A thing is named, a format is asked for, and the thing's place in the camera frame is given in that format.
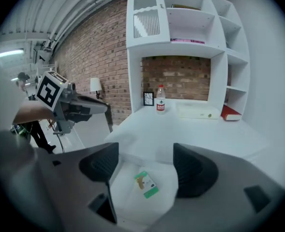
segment brick wall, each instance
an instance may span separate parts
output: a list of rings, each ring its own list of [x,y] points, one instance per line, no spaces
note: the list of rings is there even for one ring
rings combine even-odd
[[[77,27],[62,43],[51,62],[58,72],[76,83],[77,92],[90,93],[90,78],[99,77],[104,101],[111,105],[114,124],[130,113],[130,95],[126,52],[127,0],[99,11]]]
[[[186,56],[143,58],[142,89],[156,94],[164,85],[167,98],[208,100],[210,59]]]

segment bottle label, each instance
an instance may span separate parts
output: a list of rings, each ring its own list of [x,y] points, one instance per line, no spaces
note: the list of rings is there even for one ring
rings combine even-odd
[[[157,99],[156,110],[157,111],[164,111],[165,110],[165,100]]]

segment black pants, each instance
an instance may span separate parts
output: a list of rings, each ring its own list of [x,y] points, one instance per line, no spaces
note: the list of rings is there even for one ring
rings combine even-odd
[[[41,126],[38,121],[32,122],[32,128],[30,134],[34,138],[38,147],[48,150],[50,145],[47,143],[44,132],[41,129]]]

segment small picture frame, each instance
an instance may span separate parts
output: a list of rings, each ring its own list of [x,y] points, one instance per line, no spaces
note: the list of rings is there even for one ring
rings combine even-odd
[[[154,92],[143,92],[143,105],[154,106]]]

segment red book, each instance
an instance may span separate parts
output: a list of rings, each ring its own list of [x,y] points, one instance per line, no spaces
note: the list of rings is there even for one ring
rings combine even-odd
[[[237,121],[241,119],[241,114],[234,109],[224,105],[221,116],[225,121]]]

